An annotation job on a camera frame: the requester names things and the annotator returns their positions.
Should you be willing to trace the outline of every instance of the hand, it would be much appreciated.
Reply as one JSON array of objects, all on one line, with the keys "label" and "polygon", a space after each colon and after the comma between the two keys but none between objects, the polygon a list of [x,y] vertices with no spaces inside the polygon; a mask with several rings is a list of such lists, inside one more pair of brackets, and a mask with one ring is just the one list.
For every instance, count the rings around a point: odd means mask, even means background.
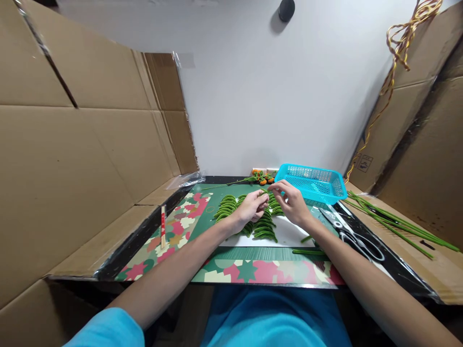
[{"label": "hand", "polygon": [[267,193],[262,194],[262,190],[256,190],[246,196],[232,215],[236,215],[243,223],[257,222],[264,214],[264,210],[269,206],[268,202],[269,195]]},{"label": "hand", "polygon": [[273,183],[269,190],[273,191],[276,201],[291,223],[303,228],[304,223],[313,221],[314,217],[307,208],[299,189],[286,180],[281,180]]}]

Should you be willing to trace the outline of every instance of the blue mesh basket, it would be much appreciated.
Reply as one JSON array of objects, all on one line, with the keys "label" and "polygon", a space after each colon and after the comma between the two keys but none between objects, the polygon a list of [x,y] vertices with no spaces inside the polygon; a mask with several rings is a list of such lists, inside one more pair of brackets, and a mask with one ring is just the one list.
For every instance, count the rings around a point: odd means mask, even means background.
[{"label": "blue mesh basket", "polygon": [[344,181],[337,171],[283,164],[276,174],[275,182],[282,179],[299,189],[304,199],[333,205],[347,198]]}]

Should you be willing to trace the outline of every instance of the cardboard box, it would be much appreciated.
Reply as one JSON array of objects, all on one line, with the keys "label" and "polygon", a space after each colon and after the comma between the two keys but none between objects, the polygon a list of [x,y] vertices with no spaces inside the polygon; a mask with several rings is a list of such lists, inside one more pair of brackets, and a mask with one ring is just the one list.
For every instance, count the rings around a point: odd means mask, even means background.
[{"label": "cardboard box", "polygon": [[0,2],[0,20],[0,340],[60,346],[85,322],[63,321],[41,278],[94,280],[197,170],[194,146],[175,64],[31,0]]},{"label": "cardboard box", "polygon": [[98,310],[57,283],[38,280],[0,310],[2,346],[62,346]]},{"label": "cardboard box", "polygon": [[[373,126],[369,143],[354,164],[350,176],[354,185],[366,192],[373,189],[462,33],[462,2],[418,28],[409,51],[410,71],[405,71],[400,64],[397,67],[391,103]],[[379,97],[367,127],[385,105],[387,97]],[[357,150],[363,145],[362,138]]]},{"label": "cardboard box", "polygon": [[[355,187],[352,183],[348,183],[346,188],[347,190],[352,190],[355,194],[362,193],[362,190]],[[362,197],[373,205],[389,211],[410,223],[418,225],[410,218],[407,218],[406,215],[386,204],[384,201],[372,197],[371,195],[362,195]],[[400,258],[402,258],[418,274],[418,276],[429,284],[445,304],[463,304],[462,253],[433,244],[433,247],[435,247],[436,250],[432,251],[435,258],[431,260],[370,216],[357,209],[350,209],[350,211]],[[407,237],[415,243],[419,243],[422,240],[421,238],[411,234],[407,234]]]},{"label": "cardboard box", "polygon": [[422,110],[422,122],[395,153],[379,197],[404,215],[463,248],[460,227],[463,195],[462,45],[446,64]]},{"label": "cardboard box", "polygon": [[0,105],[72,107],[14,1],[0,1]]}]

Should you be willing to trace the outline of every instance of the black table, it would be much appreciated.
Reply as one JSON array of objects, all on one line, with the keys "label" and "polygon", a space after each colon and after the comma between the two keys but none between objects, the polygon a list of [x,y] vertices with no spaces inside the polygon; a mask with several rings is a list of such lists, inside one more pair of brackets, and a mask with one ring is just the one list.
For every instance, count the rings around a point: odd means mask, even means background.
[{"label": "black table", "polygon": [[[206,184],[225,184],[244,179],[244,176],[206,176]],[[187,195],[194,186],[183,187],[178,189],[164,204],[166,205],[166,214],[169,215],[178,203]],[[406,264],[398,255],[387,247],[374,233],[372,233],[353,213],[339,202],[333,205],[333,208],[344,219],[346,224],[357,234],[364,236],[372,241],[381,249],[385,255],[382,266],[389,275],[412,296],[416,298],[431,299],[437,303],[442,303],[435,291],[424,282],[408,264]],[[132,259],[132,257],[143,246],[146,240],[161,225],[161,208],[157,208],[153,214],[128,237],[125,242],[106,260],[103,266],[95,274],[98,280],[114,280],[122,268]]]}]

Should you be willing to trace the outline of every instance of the clear plastic bag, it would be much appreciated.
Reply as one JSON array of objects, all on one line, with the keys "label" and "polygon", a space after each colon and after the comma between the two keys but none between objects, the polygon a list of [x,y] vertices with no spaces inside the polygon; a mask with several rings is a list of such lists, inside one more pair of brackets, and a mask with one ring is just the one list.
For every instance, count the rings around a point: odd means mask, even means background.
[{"label": "clear plastic bag", "polygon": [[193,173],[186,173],[185,175],[177,176],[166,188],[175,189],[175,188],[183,188],[195,185],[197,183],[204,182],[205,178],[205,171],[196,171]]}]

